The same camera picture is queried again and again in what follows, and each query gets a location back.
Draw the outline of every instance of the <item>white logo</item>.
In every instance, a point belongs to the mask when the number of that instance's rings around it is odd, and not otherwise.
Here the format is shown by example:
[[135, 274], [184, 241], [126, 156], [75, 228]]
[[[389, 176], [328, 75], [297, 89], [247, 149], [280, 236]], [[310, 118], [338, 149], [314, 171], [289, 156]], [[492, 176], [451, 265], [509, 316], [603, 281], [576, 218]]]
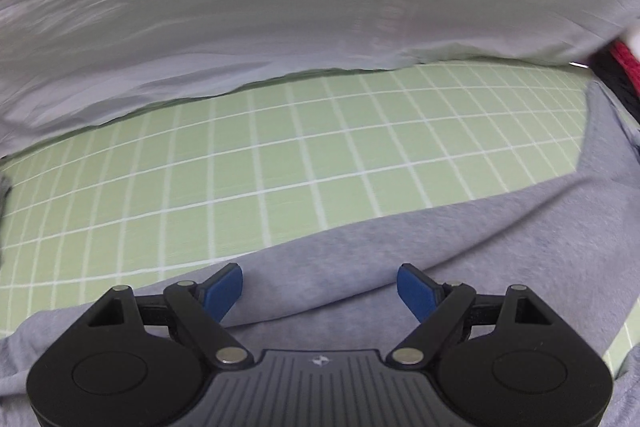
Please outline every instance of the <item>white logo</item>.
[[328, 357], [326, 357], [324, 355], [318, 355], [317, 357], [313, 357], [311, 359], [311, 362], [316, 364], [318, 367], [324, 367], [329, 362], [331, 362], [331, 359], [329, 359]]

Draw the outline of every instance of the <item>silver screw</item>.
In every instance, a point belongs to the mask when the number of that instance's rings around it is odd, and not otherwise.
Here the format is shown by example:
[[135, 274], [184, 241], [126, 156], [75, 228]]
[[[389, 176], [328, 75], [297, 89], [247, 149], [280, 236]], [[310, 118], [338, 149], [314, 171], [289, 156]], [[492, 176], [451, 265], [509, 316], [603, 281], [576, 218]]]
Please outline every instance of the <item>silver screw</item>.
[[240, 363], [248, 356], [242, 347], [223, 347], [216, 353], [216, 358], [222, 363]]
[[391, 353], [391, 358], [402, 365], [414, 365], [424, 358], [424, 353], [415, 347], [401, 347]]

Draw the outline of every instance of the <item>mattress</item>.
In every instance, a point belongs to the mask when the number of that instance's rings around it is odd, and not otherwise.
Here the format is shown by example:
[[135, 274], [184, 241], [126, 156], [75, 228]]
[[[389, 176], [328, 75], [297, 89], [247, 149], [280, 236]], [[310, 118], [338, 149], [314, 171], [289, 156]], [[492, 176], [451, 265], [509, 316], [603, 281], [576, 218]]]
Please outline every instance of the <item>mattress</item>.
[[[2, 166], [0, 333], [116, 283], [572, 172], [590, 79], [501, 60], [308, 74], [41, 144]], [[636, 305], [612, 371], [639, 341]]]

